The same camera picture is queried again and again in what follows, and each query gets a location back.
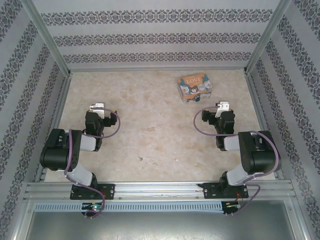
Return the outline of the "circuit board with green light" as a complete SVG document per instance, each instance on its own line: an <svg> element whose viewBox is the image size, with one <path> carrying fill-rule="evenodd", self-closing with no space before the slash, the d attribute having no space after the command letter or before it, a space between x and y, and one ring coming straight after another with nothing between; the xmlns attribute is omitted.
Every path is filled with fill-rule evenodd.
<svg viewBox="0 0 320 240"><path fill-rule="evenodd" d="M101 202L84 202L81 205L81 212L85 213L87 211L99 212L104 207Z"/></svg>

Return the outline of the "small circuit board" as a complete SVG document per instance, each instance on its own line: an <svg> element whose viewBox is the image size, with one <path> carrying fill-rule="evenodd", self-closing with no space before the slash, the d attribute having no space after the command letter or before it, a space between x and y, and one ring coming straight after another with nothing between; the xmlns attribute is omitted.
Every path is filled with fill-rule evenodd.
<svg viewBox="0 0 320 240"><path fill-rule="evenodd" d="M238 201L222 201L221 203L224 215L233 215L241 207Z"/></svg>

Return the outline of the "grey metal sheet panel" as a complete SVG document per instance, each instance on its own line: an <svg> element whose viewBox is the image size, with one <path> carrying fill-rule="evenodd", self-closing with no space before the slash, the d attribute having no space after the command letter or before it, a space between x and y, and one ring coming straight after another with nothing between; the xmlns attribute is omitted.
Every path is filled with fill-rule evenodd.
<svg viewBox="0 0 320 240"><path fill-rule="evenodd" d="M26 240L297 240L284 203L252 202L234 216L209 212L35 212Z"/></svg>

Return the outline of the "aluminium table side rail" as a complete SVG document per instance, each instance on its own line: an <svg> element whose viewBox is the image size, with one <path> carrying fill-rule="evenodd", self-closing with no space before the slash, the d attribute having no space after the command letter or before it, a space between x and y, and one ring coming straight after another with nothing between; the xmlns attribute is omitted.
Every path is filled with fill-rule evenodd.
<svg viewBox="0 0 320 240"><path fill-rule="evenodd" d="M45 143L46 143L52 129L57 129L60 125L63 110L65 107L65 103L66 103L66 99L67 99L67 95L68 95L68 91L69 91L71 80L72 80L72 76L73 76L73 73L70 72L69 75L66 76L64 79L64 82L63 82L63 85L61 87L61 91L59 94L59 98L58 98L56 105L55 105L54 115L52 117L50 127L47 131L47 135L45 137L45 141L44 141ZM44 168L39 163L36 168L33 182L43 182L44 181L45 177L43 177L43 171L44 171Z"/></svg>
<svg viewBox="0 0 320 240"><path fill-rule="evenodd" d="M257 91L255 89L253 80L252 80L250 74L247 73L246 68L243 70L243 73L244 73L244 77L245 77L245 80L246 80L246 83L247 83L247 86L249 89L249 93L251 96L251 100L252 100L252 103L254 106L256 116L257 116L259 127L262 131L269 130L268 123L265 119L263 108L262 108L261 103L259 101L259 96L258 96Z"/></svg>

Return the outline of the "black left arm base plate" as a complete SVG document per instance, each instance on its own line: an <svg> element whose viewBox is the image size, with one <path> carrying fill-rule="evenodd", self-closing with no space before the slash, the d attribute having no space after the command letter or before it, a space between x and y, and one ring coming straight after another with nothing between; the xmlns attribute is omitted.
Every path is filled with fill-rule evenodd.
<svg viewBox="0 0 320 240"><path fill-rule="evenodd" d="M113 200L115 194L115 185L111 183L99 183L97 190L103 194L105 200ZM96 191L87 187L72 185L70 192L71 200L102 200L102 196Z"/></svg>

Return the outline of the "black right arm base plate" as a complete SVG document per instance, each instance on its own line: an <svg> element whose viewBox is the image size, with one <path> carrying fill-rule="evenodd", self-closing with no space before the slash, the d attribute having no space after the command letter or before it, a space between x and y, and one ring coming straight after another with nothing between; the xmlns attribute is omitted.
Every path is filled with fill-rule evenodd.
<svg viewBox="0 0 320 240"><path fill-rule="evenodd" d="M238 197L247 199L249 197L248 189L244 185L224 186L217 182L205 182L197 186L203 189L205 199L236 199Z"/></svg>

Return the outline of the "aluminium frame corner post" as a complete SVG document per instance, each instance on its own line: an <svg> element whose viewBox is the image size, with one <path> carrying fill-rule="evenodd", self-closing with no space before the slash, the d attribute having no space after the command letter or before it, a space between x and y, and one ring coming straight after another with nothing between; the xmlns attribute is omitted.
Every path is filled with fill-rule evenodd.
<svg viewBox="0 0 320 240"><path fill-rule="evenodd" d="M256 62L258 61L259 57L264 51L265 46L269 42L273 33L275 32L278 23L282 19L282 16L286 12L291 1L292 0L279 0L277 7L275 8L264 32L261 35L261 38L259 39L255 49L253 50L246 67L244 68L244 73L246 75L248 75L252 71L253 67L255 66Z"/></svg>
<svg viewBox="0 0 320 240"><path fill-rule="evenodd" d="M20 1L23 7L25 8L27 14L29 15L30 19L34 23L35 27L37 28L44 43L47 45L50 53L52 54L54 60L58 64L60 70L63 72L64 76L68 76L70 74L70 69L68 68L67 63L63 55L61 54L61 51L59 50L53 36L51 35L34 1L33 0L20 0Z"/></svg>

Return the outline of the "aluminium mounting rail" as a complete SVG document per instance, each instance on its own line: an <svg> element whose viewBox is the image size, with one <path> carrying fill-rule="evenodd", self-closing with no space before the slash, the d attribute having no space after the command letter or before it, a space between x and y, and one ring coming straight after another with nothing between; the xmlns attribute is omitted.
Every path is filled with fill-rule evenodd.
<svg viewBox="0 0 320 240"><path fill-rule="evenodd" d="M115 182L114 201L122 202L190 202L206 201L196 181ZM260 191L255 200L296 200L290 180L254 180L247 184L248 196ZM70 182L30 182L22 199L32 202L66 202L70 200Z"/></svg>

